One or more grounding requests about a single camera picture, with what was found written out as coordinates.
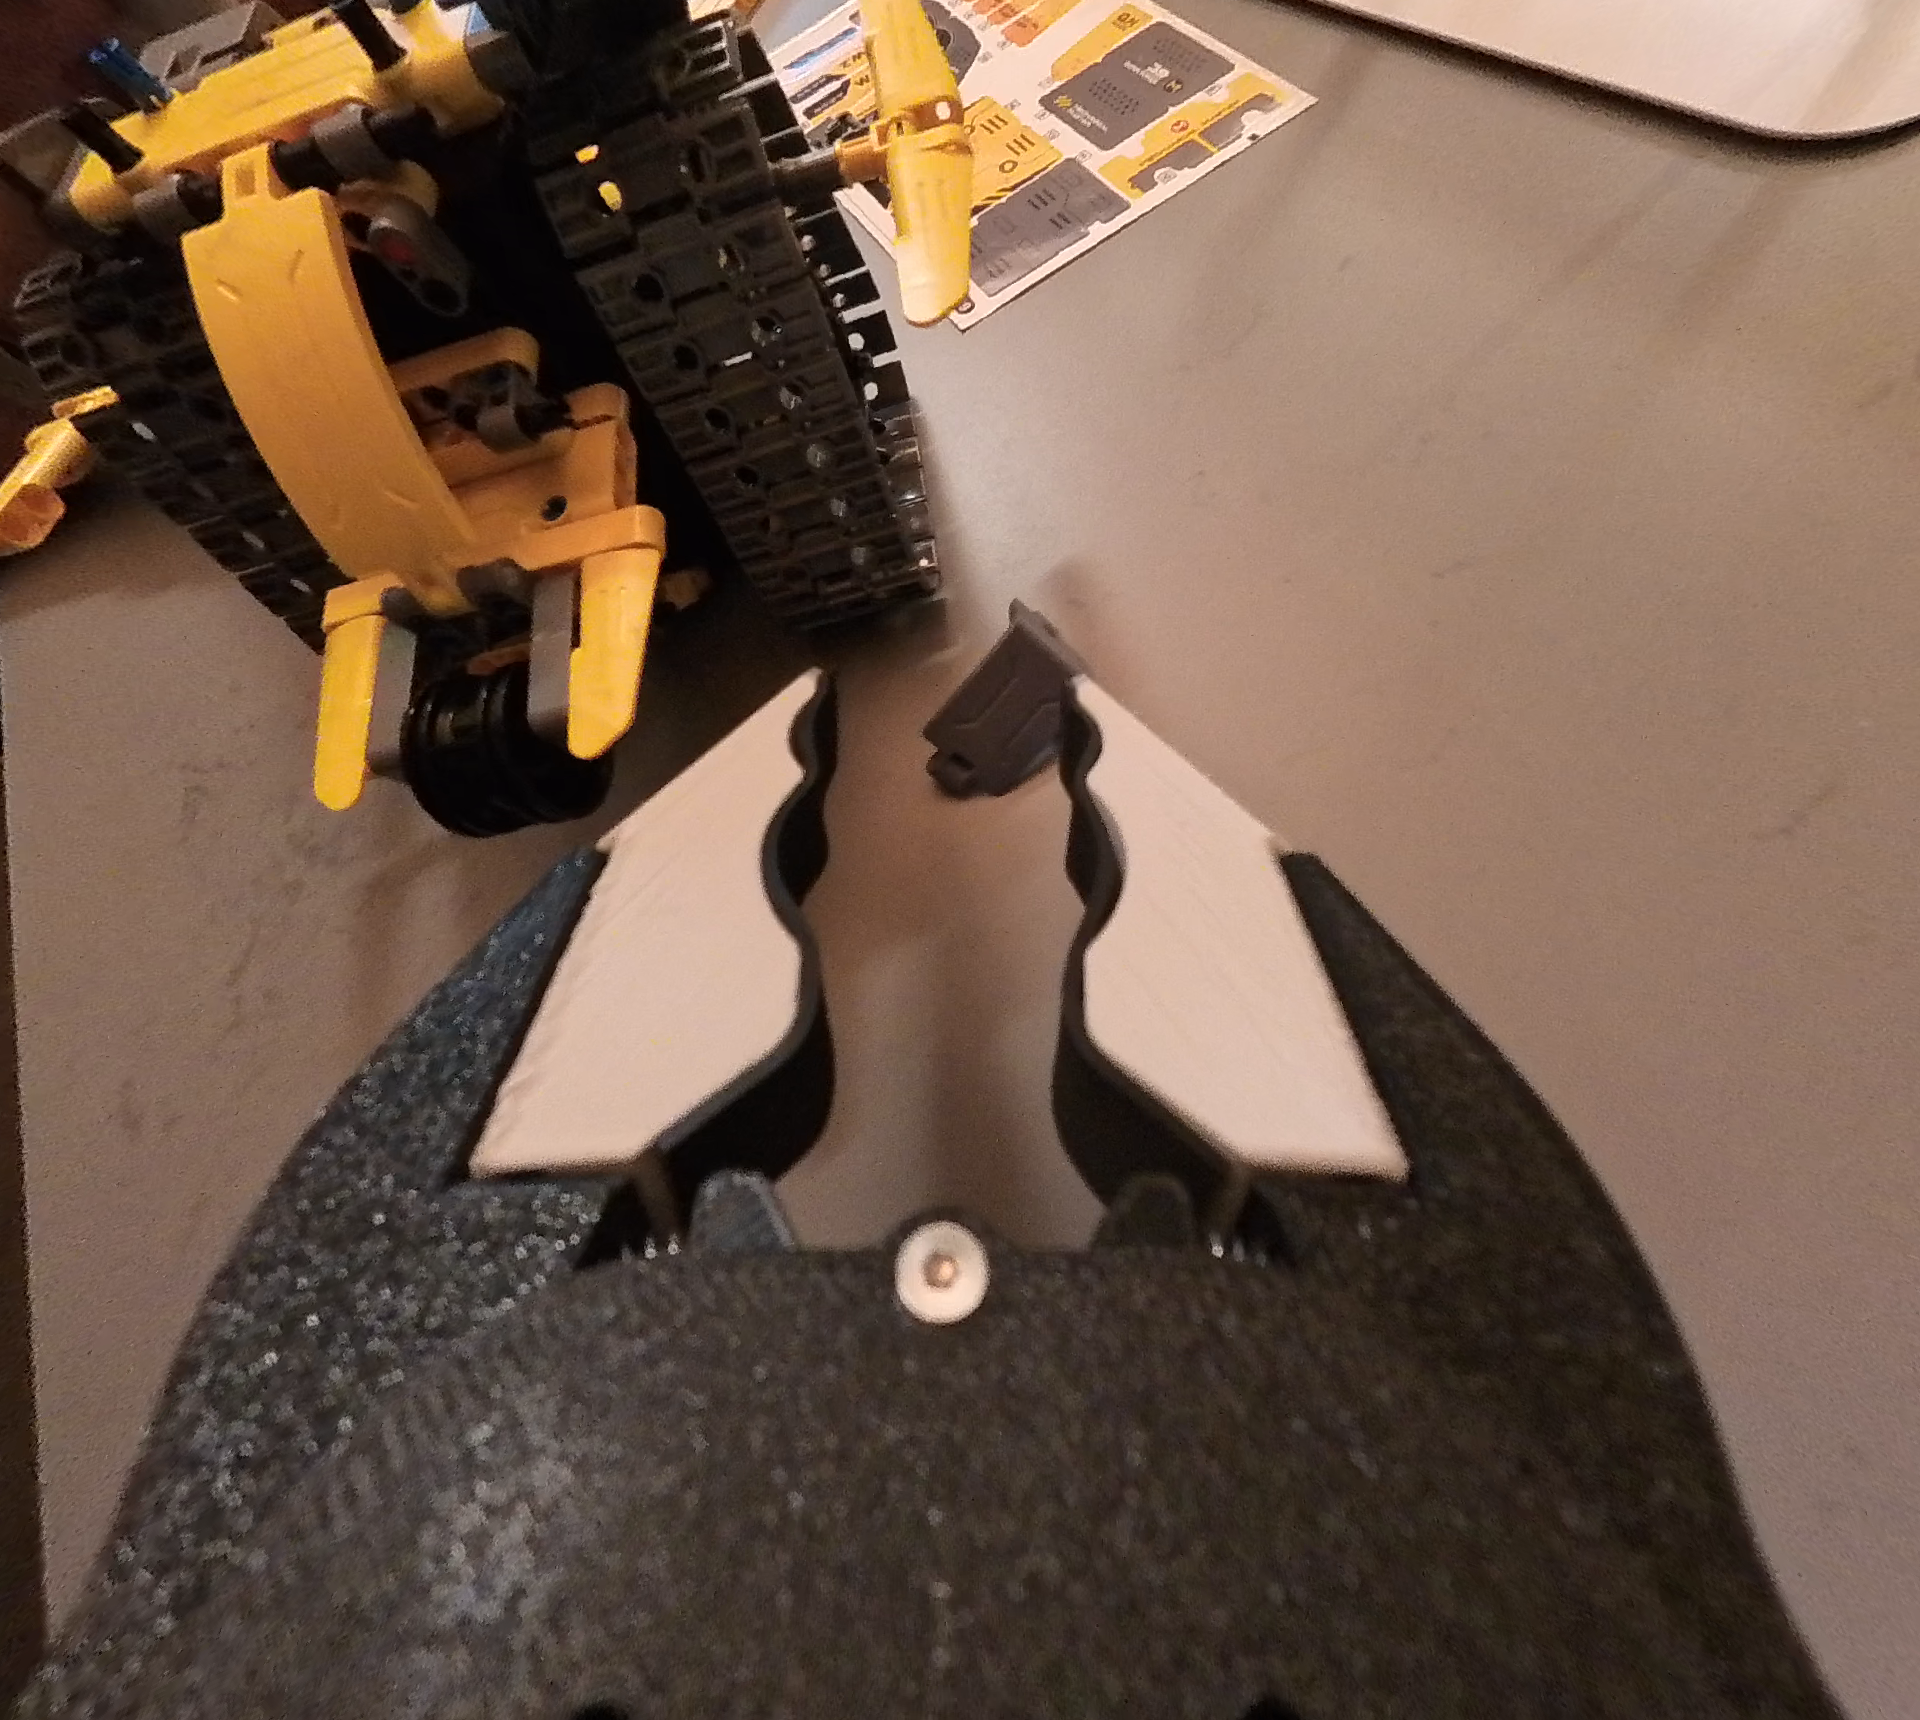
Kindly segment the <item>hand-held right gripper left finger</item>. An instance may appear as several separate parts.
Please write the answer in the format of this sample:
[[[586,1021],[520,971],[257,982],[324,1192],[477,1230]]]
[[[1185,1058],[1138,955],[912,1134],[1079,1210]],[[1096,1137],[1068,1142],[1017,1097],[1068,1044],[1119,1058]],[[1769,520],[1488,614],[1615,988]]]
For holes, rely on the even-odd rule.
[[[834,1047],[804,917],[830,859],[836,688],[795,678],[599,844],[599,872],[468,1157],[472,1180],[654,1178],[692,1215],[826,1131]]]

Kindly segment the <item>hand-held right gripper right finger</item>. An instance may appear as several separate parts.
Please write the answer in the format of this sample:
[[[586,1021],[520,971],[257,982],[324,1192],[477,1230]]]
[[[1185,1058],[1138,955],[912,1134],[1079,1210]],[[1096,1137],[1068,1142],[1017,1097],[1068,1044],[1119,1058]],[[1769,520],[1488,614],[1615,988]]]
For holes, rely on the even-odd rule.
[[[1096,1197],[1173,1180],[1200,1228],[1258,1228],[1286,1180],[1406,1186],[1279,838],[1091,676],[1067,687],[1060,781],[1082,914],[1052,1112]]]

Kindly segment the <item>person's left hand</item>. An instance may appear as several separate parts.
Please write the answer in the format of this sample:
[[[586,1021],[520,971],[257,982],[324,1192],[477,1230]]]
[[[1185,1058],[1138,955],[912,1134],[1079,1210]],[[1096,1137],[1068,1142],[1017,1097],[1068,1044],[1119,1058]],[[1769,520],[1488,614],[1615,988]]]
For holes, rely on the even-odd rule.
[[[132,42],[121,0],[2,0],[2,127],[95,92],[88,52],[106,38]]]

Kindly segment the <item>yellow black toy tracked vehicle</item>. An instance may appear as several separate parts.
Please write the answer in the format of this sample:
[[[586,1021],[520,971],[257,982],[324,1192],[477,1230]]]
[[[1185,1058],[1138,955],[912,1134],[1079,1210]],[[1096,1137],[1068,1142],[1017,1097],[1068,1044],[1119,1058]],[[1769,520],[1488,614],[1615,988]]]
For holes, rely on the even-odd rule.
[[[749,24],[689,0],[235,10],[49,115],[62,249],[16,297],[50,400],[4,550],[103,466],[321,654],[317,801],[445,830],[596,812],[691,509],[797,633],[931,597],[888,316],[972,281],[975,159],[921,0],[855,0],[875,115],[815,146]]]

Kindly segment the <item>yellow grey sticker sheet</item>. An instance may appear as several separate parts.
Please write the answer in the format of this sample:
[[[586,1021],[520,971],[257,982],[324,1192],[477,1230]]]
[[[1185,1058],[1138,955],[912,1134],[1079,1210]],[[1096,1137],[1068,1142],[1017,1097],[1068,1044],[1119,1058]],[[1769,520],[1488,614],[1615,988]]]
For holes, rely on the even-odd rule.
[[[972,146],[972,327],[1313,97],[1155,0],[921,0]]]

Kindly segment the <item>small grey curved panel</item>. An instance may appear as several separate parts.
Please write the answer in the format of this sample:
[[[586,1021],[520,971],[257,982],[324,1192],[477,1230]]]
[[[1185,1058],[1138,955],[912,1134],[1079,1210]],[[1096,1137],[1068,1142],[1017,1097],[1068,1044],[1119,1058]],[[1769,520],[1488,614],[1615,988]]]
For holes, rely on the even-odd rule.
[[[1036,608],[1011,601],[996,644],[925,725],[926,775],[948,798],[1009,797],[1059,760],[1085,658]]]

